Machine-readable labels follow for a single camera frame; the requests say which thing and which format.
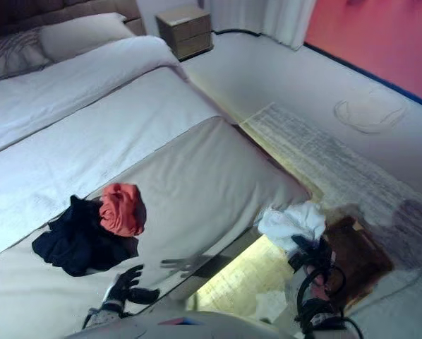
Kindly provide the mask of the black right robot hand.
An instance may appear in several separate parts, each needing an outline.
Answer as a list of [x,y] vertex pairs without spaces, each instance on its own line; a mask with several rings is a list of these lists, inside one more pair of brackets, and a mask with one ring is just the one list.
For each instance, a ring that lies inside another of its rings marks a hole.
[[333,267],[332,249],[322,237],[312,241],[302,235],[292,236],[296,248],[289,255],[288,264],[296,273],[302,267],[318,269],[325,279],[328,279]]

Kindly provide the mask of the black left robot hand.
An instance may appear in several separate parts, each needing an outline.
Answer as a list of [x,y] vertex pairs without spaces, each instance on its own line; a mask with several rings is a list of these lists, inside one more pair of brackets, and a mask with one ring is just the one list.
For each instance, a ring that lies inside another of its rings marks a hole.
[[134,266],[117,276],[106,293],[102,307],[122,312],[127,301],[134,304],[151,305],[160,296],[160,290],[149,290],[139,287],[139,278],[142,275],[144,265]]

